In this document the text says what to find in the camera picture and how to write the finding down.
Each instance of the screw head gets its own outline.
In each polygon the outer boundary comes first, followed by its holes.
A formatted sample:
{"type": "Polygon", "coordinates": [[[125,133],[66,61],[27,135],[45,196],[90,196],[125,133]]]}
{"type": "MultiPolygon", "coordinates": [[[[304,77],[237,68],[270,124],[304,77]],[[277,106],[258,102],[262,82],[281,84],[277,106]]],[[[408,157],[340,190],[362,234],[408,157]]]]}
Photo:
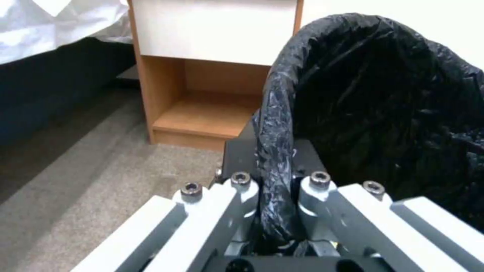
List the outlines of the screw head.
{"type": "Polygon", "coordinates": [[[385,195],[385,187],[376,181],[363,182],[363,189],[380,201],[383,199],[383,195],[385,195]]]}
{"type": "Polygon", "coordinates": [[[199,201],[202,197],[202,186],[198,182],[188,182],[180,189],[181,198],[187,202],[199,201]]]}
{"type": "Polygon", "coordinates": [[[318,188],[328,189],[331,183],[331,176],[323,171],[314,171],[311,173],[309,180],[312,185],[318,188]]]}
{"type": "Polygon", "coordinates": [[[247,172],[235,172],[230,177],[232,185],[247,186],[250,184],[250,175],[247,172]]]}

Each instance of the wooden nightstand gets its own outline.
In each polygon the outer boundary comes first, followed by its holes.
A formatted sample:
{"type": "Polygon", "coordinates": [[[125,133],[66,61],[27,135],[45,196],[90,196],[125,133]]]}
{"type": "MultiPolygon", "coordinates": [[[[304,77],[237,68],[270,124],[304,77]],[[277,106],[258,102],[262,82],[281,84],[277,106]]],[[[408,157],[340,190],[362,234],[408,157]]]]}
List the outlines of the wooden nightstand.
{"type": "Polygon", "coordinates": [[[222,150],[260,107],[302,0],[130,0],[151,143],[222,150]]]}

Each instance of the trash bag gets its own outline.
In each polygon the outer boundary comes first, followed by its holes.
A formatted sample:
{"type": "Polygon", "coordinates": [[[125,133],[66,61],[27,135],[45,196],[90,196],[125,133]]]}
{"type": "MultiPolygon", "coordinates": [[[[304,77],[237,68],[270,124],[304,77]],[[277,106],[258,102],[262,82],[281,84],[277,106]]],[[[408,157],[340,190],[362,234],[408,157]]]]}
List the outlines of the trash bag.
{"type": "Polygon", "coordinates": [[[302,28],[253,116],[266,247],[292,255],[305,239],[290,198],[294,138],[313,143],[338,186],[375,180],[394,200],[426,196],[482,231],[483,96],[481,70],[388,18],[302,28]]]}

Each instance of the white bedsheet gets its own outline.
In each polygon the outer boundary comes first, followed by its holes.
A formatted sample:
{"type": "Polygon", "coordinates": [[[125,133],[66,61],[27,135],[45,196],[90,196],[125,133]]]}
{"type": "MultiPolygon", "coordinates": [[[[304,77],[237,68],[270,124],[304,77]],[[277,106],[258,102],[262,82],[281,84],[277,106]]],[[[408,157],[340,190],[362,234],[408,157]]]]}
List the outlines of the white bedsheet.
{"type": "Polygon", "coordinates": [[[88,36],[132,42],[126,0],[0,0],[0,64],[88,36]]]}

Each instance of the nightstand drawer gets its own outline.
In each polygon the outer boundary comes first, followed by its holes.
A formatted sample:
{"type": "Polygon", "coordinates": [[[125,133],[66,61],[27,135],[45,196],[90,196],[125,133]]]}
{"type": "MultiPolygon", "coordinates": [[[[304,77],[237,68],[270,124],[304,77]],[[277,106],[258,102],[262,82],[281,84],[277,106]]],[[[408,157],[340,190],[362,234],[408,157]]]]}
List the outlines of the nightstand drawer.
{"type": "Polygon", "coordinates": [[[272,65],[297,0],[133,0],[141,55],[272,65]]]}

